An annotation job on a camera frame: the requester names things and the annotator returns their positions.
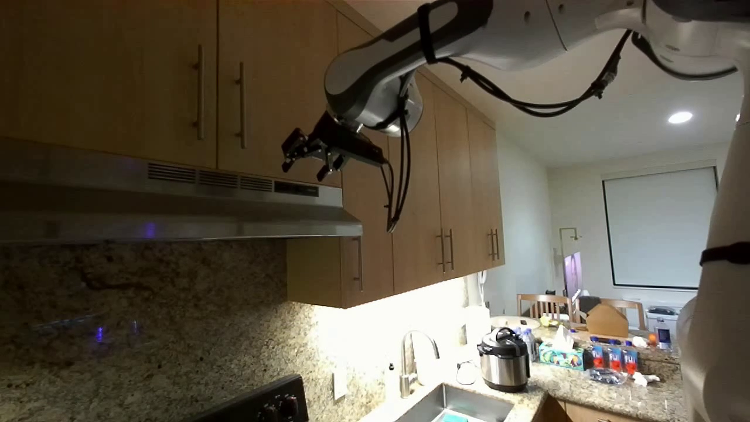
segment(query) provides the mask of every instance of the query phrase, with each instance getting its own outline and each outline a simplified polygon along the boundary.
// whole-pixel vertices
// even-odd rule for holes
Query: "robotic arm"
[[[294,132],[284,144],[284,166],[309,156],[327,160],[318,177],[341,170],[350,157],[388,165],[361,129],[407,136],[423,112],[411,75],[426,64],[459,66],[457,58],[473,58],[499,70],[524,70],[614,29],[638,34],[636,44],[678,78],[716,78],[738,66],[745,91],[750,88],[747,0],[436,0],[330,64],[328,112],[309,136]],[[606,68],[591,93],[601,97],[613,78],[614,68]],[[745,97],[700,262],[700,289],[688,308],[690,314],[681,316],[681,363],[695,419],[750,419],[747,116]]]

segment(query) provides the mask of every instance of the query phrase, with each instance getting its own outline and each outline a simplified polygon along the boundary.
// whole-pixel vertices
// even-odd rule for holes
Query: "rice cooker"
[[[488,386],[499,392],[524,392],[531,381],[531,349],[525,341],[501,325],[477,345]]]

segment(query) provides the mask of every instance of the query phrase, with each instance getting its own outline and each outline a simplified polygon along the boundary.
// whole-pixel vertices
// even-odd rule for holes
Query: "recessed light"
[[[678,112],[672,112],[665,122],[668,125],[688,125],[688,122],[691,122],[695,119],[695,112],[690,112],[690,110],[678,110]]]

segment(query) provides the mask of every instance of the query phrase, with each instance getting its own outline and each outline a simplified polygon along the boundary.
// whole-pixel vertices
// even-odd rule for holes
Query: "stainless steel range hood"
[[[361,238],[337,187],[0,140],[0,243]]]

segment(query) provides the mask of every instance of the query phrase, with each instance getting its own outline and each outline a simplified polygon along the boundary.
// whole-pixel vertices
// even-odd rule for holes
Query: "electrical outlet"
[[[341,402],[350,395],[350,378],[344,370],[332,370],[330,376],[332,402]]]

